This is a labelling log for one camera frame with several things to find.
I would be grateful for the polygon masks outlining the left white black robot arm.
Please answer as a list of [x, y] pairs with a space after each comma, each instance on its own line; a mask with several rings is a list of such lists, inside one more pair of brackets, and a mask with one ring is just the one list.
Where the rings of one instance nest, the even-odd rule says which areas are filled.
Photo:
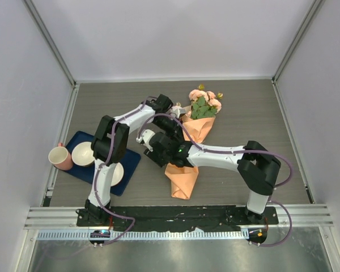
[[95, 173], [91, 192], [84, 208], [77, 210], [77, 225], [103, 226], [111, 213], [111, 185], [115, 169], [125, 156], [128, 137], [147, 122], [154, 123], [176, 139], [182, 137], [182, 129], [177, 120], [186, 113], [181, 106], [174, 105], [165, 95], [146, 99], [135, 109], [116, 117], [105, 115], [101, 118], [91, 150], [95, 158]]

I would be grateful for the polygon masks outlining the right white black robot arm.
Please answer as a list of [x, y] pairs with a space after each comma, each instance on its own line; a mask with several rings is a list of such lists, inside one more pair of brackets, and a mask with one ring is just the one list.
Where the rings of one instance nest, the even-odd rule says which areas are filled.
[[144, 130], [137, 142], [146, 147], [144, 154], [160, 167], [171, 163], [179, 168], [215, 167], [239, 173], [250, 190], [245, 218], [252, 224], [263, 221], [281, 162], [258, 142], [248, 141], [238, 147], [208, 146], [150, 129]]

